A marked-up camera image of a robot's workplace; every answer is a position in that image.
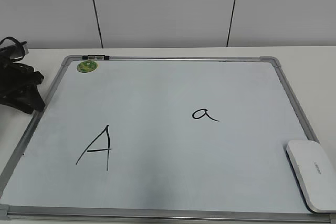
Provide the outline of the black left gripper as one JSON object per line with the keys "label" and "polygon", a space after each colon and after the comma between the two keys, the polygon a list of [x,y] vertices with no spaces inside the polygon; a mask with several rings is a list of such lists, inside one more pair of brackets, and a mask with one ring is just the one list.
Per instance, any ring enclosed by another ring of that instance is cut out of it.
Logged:
{"label": "black left gripper", "polygon": [[45,108],[37,86],[44,76],[33,67],[12,62],[1,62],[1,105],[26,114],[41,112]]}

